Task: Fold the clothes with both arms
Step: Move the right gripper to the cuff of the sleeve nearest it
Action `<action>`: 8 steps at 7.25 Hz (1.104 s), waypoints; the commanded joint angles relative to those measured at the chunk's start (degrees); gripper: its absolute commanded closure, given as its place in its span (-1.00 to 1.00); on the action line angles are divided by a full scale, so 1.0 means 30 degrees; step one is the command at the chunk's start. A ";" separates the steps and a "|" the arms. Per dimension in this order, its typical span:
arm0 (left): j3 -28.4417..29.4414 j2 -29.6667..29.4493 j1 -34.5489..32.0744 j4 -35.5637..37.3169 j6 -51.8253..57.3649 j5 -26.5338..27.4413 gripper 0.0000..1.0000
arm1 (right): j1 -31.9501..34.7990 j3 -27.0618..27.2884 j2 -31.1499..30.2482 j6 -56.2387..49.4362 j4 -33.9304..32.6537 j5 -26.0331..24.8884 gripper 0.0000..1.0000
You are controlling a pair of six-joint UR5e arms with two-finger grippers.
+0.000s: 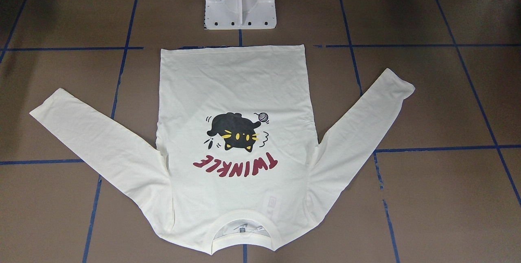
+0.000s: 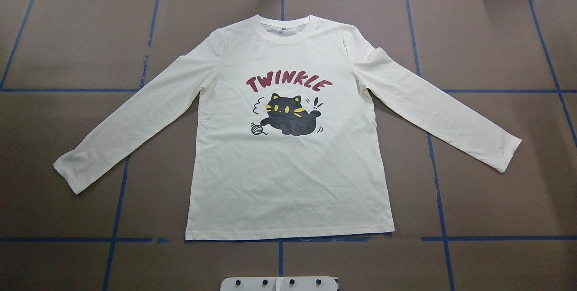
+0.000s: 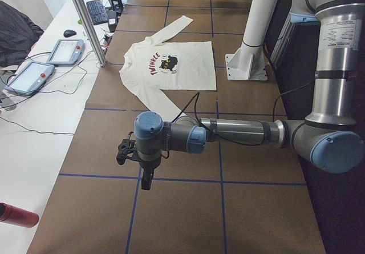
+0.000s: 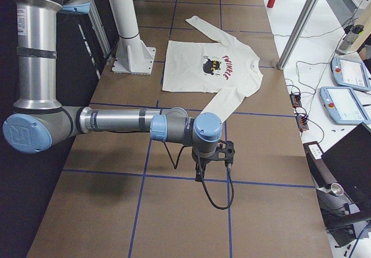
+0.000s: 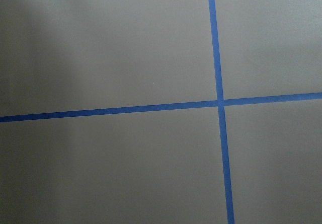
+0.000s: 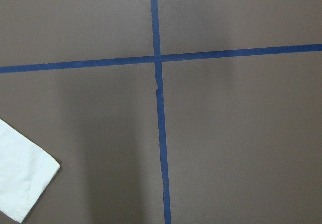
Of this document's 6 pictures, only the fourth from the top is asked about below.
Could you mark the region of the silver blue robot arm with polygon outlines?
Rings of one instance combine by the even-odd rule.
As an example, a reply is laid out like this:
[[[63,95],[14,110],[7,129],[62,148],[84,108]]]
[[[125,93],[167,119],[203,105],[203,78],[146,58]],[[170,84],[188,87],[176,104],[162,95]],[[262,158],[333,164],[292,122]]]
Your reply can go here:
[[[63,106],[56,99],[56,15],[87,14],[90,0],[14,0],[20,97],[3,123],[6,141],[16,150],[35,154],[67,138],[89,132],[148,132],[152,140],[191,147],[196,181],[204,180],[211,161],[232,164],[230,142],[222,141],[223,124],[212,113],[189,117],[182,108],[169,110],[94,110]]]

